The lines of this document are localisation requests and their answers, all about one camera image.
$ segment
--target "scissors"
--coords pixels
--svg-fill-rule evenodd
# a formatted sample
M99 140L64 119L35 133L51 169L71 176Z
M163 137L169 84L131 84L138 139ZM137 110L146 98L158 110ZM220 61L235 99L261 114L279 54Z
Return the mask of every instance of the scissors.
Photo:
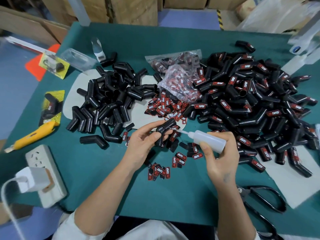
M285 199L282 198L282 196L278 193L278 191L268 186L255 185L255 186L246 186L243 188L237 185L237 187L238 187L238 191L240 193L244 206L247 209L251 210L256 216L258 216L258 218L260 218L268 226L268 229L270 229L271 236L264 236L258 233L261 239L283 240L283 238L278 235L274 225L270 221L268 221L264 216L262 216L257 210L255 210L252 206L250 206L246 202L246 198L249 194L254 195L258 200L260 200L262 203L267 205L273 211L278 213L284 213L286 211L287 207L286 207ZM265 198L263 198L260 194L258 194L256 190L267 190L273 193L280 200L281 205L278 208L274 207Z

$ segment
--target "scissors handle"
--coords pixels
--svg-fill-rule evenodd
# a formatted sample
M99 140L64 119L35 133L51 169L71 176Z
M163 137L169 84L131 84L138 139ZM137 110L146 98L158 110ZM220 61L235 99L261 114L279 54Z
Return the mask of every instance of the scissors handle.
M252 211L258 218L260 218L268 227L268 231L271 232L271 236L264 236L264 235L261 235L259 232L259 236L261 237L261 239L278 239L277 236L277 230L275 228L275 226L270 222L268 221L264 216L262 216L257 210L255 210L251 205L249 205L247 202L244 202L244 206L246 208L248 208L250 211Z
M247 186L247 189L250 190L250 193L253 193L258 199L260 199L264 204L266 204L268 207L270 207L272 210L278 212L278 213L284 213L287 210L286 207L286 201L282 196L279 194L278 191L275 189L268 187L268 186L261 186L261 185L255 185L255 186ZM263 198L260 194L256 192L256 190L268 190L274 193L274 195L277 196L277 198L281 201L281 205L279 208L274 207L272 204L270 204L265 198Z

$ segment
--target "white power strip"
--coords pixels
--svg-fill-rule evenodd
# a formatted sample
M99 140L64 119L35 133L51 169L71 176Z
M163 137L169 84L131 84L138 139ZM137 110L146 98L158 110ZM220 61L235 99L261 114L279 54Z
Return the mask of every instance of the white power strip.
M43 208L53 206L67 195L66 187L47 145L40 145L26 153L26 161L30 167L42 167L50 171L53 180L52 186L46 192L38 191Z

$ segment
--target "black pants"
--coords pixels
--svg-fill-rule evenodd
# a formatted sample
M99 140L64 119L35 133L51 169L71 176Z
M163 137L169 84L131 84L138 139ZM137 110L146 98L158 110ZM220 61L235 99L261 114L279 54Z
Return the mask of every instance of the black pants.
M125 235L128 231L146 222L147 219L120 216L103 238L104 240L115 240ZM214 240L214 227L196 224L171 222L189 240Z

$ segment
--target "plastic bag of labels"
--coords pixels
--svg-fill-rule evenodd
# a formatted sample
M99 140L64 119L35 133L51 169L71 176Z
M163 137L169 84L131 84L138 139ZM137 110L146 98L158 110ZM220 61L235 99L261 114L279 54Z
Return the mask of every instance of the plastic bag of labels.
M145 58L151 67L162 76L166 74L170 66L177 64L184 69L188 76L196 76L199 78L197 68L200 67L199 62L202 59L200 49L164 55L145 56Z
M164 79L158 83L158 88L166 89L179 100L195 102L201 97L201 93L192 83L197 79L194 75L190 76L181 65L174 64L168 67Z

